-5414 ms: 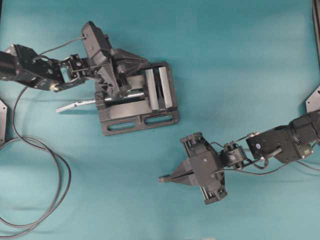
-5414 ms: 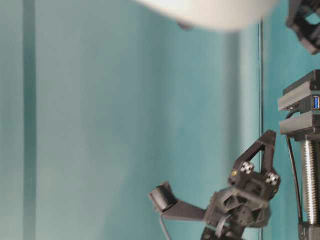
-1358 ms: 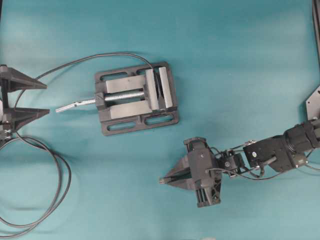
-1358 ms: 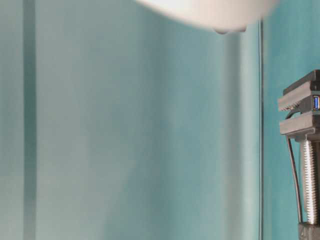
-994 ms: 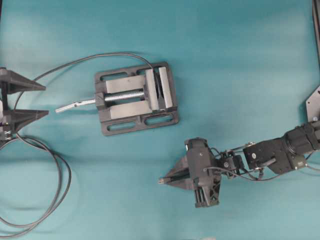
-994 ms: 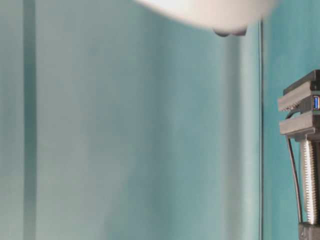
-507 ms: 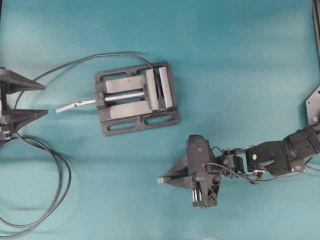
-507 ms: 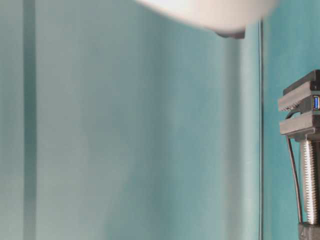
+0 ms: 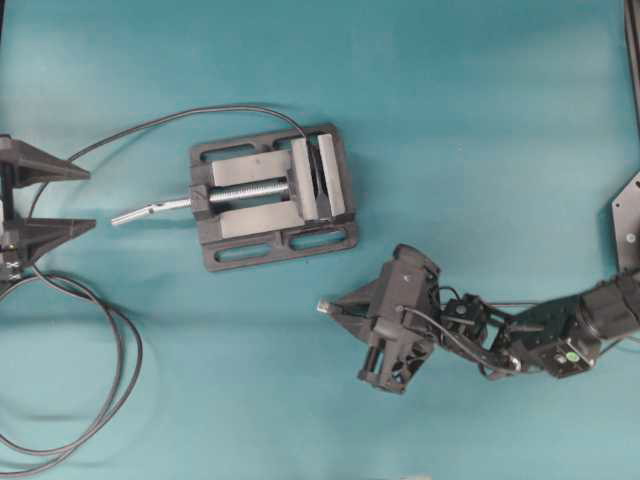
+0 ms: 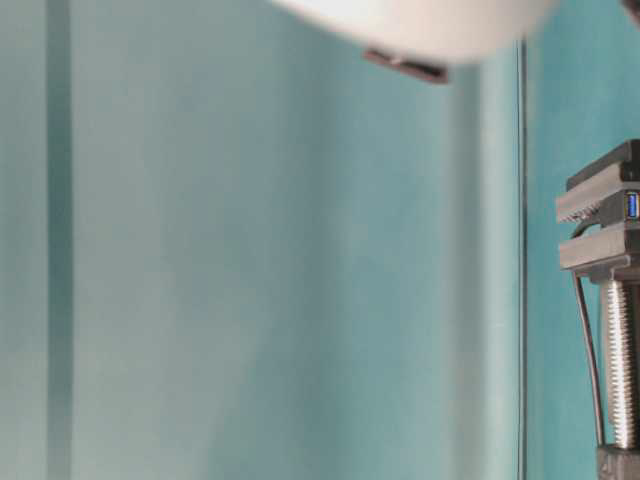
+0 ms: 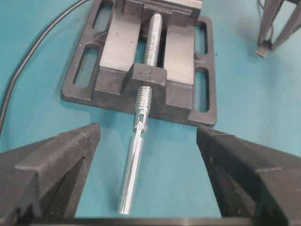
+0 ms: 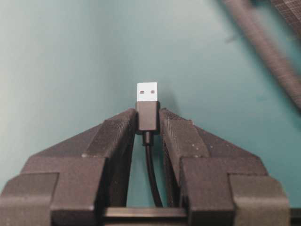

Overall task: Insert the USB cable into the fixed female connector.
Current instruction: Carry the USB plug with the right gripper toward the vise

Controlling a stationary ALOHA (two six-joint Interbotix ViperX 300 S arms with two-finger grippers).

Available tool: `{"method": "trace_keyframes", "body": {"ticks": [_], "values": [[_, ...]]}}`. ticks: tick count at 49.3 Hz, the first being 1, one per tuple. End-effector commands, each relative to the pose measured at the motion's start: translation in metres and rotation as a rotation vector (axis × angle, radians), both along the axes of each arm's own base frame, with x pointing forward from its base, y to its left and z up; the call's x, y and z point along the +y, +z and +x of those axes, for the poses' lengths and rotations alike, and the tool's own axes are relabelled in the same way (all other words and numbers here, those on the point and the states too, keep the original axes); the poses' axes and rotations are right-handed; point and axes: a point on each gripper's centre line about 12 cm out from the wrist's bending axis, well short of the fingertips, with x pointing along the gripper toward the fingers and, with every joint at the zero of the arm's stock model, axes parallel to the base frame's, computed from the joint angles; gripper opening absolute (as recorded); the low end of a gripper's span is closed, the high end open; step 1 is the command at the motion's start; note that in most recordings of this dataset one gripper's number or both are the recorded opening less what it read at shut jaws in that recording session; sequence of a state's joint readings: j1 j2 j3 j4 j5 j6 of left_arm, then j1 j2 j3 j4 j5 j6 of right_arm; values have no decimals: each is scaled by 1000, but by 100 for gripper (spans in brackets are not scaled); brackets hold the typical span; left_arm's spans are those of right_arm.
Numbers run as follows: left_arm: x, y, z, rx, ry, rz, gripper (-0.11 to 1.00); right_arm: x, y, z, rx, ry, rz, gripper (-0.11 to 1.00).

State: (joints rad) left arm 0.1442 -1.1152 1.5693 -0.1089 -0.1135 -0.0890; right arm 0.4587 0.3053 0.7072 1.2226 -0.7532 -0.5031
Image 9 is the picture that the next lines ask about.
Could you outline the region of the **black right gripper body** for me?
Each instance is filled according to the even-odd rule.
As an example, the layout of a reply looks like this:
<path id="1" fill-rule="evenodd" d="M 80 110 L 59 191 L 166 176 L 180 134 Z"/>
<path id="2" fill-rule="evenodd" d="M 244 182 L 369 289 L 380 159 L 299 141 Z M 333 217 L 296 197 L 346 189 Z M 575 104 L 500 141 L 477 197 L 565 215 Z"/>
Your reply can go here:
<path id="1" fill-rule="evenodd" d="M 367 303 L 368 351 L 358 378 L 373 387 L 402 394 L 435 349 L 428 323 L 437 301 L 431 297 L 440 269 L 419 250 L 399 244 L 384 263 Z"/>

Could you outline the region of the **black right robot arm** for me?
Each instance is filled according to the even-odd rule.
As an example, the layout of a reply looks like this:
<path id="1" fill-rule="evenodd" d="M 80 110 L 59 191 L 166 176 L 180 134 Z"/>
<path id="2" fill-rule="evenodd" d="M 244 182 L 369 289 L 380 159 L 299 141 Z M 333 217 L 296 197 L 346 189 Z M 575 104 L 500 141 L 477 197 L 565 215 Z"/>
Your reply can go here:
<path id="1" fill-rule="evenodd" d="M 591 370 L 604 342 L 639 330 L 636 270 L 516 314 L 476 295 L 442 301 L 439 274 L 430 258 L 400 244 L 375 280 L 319 303 L 367 346 L 360 380 L 402 394 L 437 347 L 476 364 L 488 380 L 537 372 L 565 378 Z"/>

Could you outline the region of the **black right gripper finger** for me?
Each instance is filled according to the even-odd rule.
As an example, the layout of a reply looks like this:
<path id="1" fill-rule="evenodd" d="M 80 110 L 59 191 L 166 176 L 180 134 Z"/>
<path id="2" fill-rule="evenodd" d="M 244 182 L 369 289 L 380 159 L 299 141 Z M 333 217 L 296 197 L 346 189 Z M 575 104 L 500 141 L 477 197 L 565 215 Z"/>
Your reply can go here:
<path id="1" fill-rule="evenodd" d="M 334 315 L 334 320 L 364 344 L 374 345 L 377 342 L 374 318 L 339 312 Z"/>
<path id="2" fill-rule="evenodd" d="M 330 302 L 331 315 L 379 315 L 381 306 L 381 278 Z"/>

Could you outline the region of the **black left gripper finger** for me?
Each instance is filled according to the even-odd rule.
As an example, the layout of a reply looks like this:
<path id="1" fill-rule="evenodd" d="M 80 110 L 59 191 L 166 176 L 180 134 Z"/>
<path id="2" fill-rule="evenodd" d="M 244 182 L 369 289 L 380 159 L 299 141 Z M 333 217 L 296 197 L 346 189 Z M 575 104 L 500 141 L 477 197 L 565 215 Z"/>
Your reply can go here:
<path id="1" fill-rule="evenodd" d="M 96 226 L 91 219 L 31 218 L 1 222 L 1 279 L 20 280 L 41 257 Z"/>
<path id="2" fill-rule="evenodd" d="M 1 177 L 12 188 L 36 183 L 88 180 L 90 173 L 9 135 L 1 136 Z"/>

